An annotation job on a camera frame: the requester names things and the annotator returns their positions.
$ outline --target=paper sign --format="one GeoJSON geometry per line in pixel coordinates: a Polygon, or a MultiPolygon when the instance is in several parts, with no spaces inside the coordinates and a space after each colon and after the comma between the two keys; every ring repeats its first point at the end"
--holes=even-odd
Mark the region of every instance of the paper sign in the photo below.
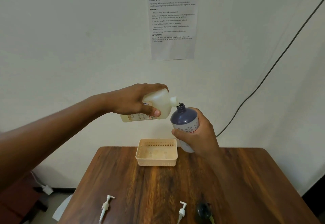
{"type": "Polygon", "coordinates": [[[148,0],[154,60],[194,59],[198,0],[148,0]]]}

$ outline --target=forearm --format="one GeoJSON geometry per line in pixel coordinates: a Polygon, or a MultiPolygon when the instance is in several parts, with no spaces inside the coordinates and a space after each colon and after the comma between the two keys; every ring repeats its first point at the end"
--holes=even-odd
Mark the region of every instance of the forearm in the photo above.
{"type": "Polygon", "coordinates": [[[0,134],[0,192],[35,168],[64,142],[105,114],[103,98],[92,96],[55,114],[0,134]]]}
{"type": "Polygon", "coordinates": [[[215,172],[238,224],[279,223],[266,205],[245,183],[223,153],[207,159],[215,172]]]}

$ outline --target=white wall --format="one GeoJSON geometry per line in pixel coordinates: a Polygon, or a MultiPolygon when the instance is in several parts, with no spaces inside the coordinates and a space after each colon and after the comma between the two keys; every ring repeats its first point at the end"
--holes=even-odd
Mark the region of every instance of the white wall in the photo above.
{"type": "MultiPolygon", "coordinates": [[[[200,0],[195,60],[150,59],[146,0],[0,0],[0,130],[137,82],[168,85],[216,133],[261,81],[320,0],[200,0]]],[[[324,172],[325,5],[220,136],[263,147],[304,193],[324,172]]],[[[169,119],[100,117],[36,169],[76,187],[100,146],[172,137],[169,119]]]]}

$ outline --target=plastic basket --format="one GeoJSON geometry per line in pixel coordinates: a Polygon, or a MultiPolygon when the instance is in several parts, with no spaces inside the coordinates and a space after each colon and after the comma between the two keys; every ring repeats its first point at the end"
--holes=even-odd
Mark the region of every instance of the plastic basket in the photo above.
{"type": "Polygon", "coordinates": [[[136,150],[140,166],[173,167],[177,160],[177,142],[173,138],[144,138],[136,150]]]}

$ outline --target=large dish soap bottle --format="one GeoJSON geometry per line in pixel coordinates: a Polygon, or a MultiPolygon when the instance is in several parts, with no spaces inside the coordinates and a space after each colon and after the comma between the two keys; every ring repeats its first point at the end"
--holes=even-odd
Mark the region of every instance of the large dish soap bottle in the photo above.
{"type": "Polygon", "coordinates": [[[144,105],[150,105],[160,110],[161,112],[160,116],[153,117],[143,113],[121,115],[122,121],[132,122],[132,121],[166,119],[169,116],[172,107],[178,106],[177,97],[170,97],[167,89],[158,90],[145,95],[142,99],[142,102],[144,103],[144,105]]]}
{"type": "MultiPolygon", "coordinates": [[[[170,121],[173,124],[175,129],[184,131],[184,132],[194,132],[199,127],[198,113],[194,109],[186,108],[184,103],[180,103],[177,107],[177,110],[170,117],[170,121]]],[[[184,151],[193,153],[194,150],[180,140],[181,147],[184,151]]]]}

